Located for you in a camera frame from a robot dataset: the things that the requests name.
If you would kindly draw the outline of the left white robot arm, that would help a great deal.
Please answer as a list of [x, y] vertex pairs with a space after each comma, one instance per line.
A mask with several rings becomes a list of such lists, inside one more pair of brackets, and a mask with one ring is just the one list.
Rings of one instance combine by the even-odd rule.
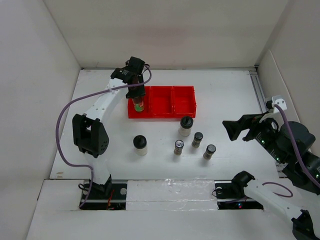
[[85, 113], [76, 114], [72, 119], [73, 142], [93, 168], [91, 192], [100, 198], [107, 198], [112, 191], [107, 160], [102, 157], [110, 142], [106, 131], [107, 120], [120, 100], [141, 98], [146, 94], [143, 84], [146, 67], [143, 60], [132, 56], [124, 67], [112, 72], [105, 88], [108, 92], [99, 96]]

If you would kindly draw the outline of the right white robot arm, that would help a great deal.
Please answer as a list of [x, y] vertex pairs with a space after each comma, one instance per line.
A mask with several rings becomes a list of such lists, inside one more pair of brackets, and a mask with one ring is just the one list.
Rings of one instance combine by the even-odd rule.
[[[316, 138], [303, 124], [285, 120], [284, 125], [279, 126], [273, 118], [264, 119], [264, 114], [243, 115], [239, 120], [224, 120], [222, 124], [231, 141], [247, 130], [243, 141], [257, 141], [277, 163], [285, 164], [283, 173], [293, 186], [320, 194], [320, 158], [309, 151]], [[222, 186], [216, 184], [214, 193], [225, 200], [223, 205], [232, 209], [246, 207], [248, 200], [256, 202], [288, 224], [297, 240], [320, 238], [316, 215], [287, 202], [294, 193], [278, 182], [261, 181], [243, 170], [230, 182]]]

